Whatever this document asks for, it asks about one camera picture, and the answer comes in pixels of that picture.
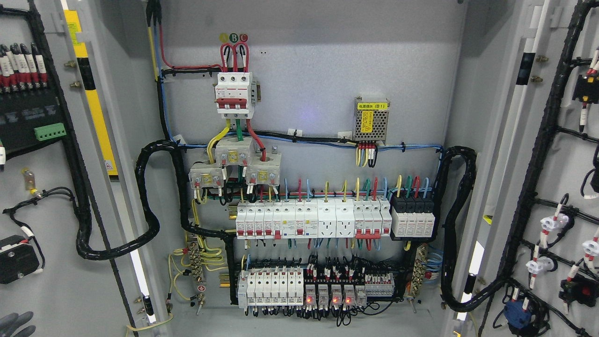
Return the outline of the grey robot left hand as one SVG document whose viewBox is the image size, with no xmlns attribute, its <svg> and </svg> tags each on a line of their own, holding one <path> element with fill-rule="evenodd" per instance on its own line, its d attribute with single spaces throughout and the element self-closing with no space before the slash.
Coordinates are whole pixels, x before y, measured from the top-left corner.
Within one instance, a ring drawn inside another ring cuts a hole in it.
<svg viewBox="0 0 599 337">
<path fill-rule="evenodd" d="M 16 312 L 10 313 L 3 316 L 0 320 L 0 336 L 11 337 L 18 328 L 21 328 L 24 324 L 28 323 L 34 316 L 34 312 L 27 311 L 23 314 L 17 314 Z M 30 325 L 22 330 L 18 331 L 15 337 L 30 337 L 36 331 L 35 325 Z"/>
</svg>

